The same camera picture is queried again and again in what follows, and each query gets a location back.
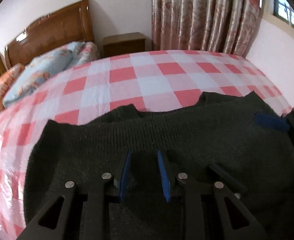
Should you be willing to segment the black striped knit sweater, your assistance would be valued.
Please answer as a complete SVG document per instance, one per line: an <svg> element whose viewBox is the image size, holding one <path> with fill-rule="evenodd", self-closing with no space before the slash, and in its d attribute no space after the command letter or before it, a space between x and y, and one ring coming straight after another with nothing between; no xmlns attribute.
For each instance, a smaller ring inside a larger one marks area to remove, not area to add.
<svg viewBox="0 0 294 240"><path fill-rule="evenodd" d="M109 239L184 239L182 201L163 195L161 151L174 174L226 183L261 224L261 239L294 239L294 147L286 131L258 125L256 113L285 116L254 92L204 92L195 105L169 112L128 105L80 126L50 120L28 161L26 223L67 181L91 183L131 151L125 196L109 204Z"/></svg>

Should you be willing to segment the window with metal grille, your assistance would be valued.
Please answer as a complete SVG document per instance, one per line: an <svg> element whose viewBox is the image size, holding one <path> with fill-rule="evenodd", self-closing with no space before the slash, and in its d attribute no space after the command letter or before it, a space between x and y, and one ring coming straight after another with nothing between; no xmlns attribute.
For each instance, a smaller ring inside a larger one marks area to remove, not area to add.
<svg viewBox="0 0 294 240"><path fill-rule="evenodd" d="M294 28L294 10L287 0L274 0L274 15Z"/></svg>

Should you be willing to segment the pink checkered bed sheet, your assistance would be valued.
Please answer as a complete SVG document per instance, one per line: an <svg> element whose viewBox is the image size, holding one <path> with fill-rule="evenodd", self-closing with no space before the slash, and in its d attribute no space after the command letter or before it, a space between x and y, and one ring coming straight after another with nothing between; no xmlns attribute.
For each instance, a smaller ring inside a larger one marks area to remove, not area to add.
<svg viewBox="0 0 294 240"><path fill-rule="evenodd" d="M118 106L169 111L194 105L201 92L258 94L277 114L291 106L250 61L195 50L126 54L63 71L0 114L0 239L25 227L23 191L27 162L52 119L82 125Z"/></svg>

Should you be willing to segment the pink floral curtain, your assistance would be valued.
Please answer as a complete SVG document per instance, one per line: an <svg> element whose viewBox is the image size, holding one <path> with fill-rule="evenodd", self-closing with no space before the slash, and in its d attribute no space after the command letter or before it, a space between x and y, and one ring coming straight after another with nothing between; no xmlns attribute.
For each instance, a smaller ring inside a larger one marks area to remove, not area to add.
<svg viewBox="0 0 294 240"><path fill-rule="evenodd" d="M260 0L152 0L153 50L204 50L244 56Z"/></svg>

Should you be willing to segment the blue floral pillow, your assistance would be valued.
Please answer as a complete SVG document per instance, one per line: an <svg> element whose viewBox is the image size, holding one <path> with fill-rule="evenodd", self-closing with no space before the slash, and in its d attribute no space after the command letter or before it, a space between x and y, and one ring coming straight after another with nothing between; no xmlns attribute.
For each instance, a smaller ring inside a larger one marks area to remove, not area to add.
<svg viewBox="0 0 294 240"><path fill-rule="evenodd" d="M65 70L84 44L71 42L32 59L5 94L2 101L4 107L8 108L32 94L51 77Z"/></svg>

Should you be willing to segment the pink floral quilt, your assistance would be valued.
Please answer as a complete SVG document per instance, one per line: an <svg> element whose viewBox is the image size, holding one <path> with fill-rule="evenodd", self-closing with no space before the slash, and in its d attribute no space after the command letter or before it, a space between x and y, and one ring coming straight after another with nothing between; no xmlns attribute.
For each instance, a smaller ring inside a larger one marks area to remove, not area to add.
<svg viewBox="0 0 294 240"><path fill-rule="evenodd" d="M86 42L79 50L78 55L66 66L66 69L81 66L100 59L97 45L94 42Z"/></svg>

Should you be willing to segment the wooden nightstand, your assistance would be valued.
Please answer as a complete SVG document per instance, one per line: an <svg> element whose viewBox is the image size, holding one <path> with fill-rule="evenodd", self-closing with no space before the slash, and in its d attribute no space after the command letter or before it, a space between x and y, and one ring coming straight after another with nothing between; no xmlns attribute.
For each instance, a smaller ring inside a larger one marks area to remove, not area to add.
<svg viewBox="0 0 294 240"><path fill-rule="evenodd" d="M141 33L126 33L103 38L104 57L113 57L145 51L146 36Z"/></svg>

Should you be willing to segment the dark wooden headboard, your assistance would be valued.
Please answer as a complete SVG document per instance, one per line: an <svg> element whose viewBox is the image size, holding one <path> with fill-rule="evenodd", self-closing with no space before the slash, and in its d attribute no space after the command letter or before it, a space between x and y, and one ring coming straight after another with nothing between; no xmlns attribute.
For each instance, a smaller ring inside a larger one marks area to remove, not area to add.
<svg viewBox="0 0 294 240"><path fill-rule="evenodd" d="M81 0L39 17L5 46L8 68L71 42L93 42L89 0Z"/></svg>

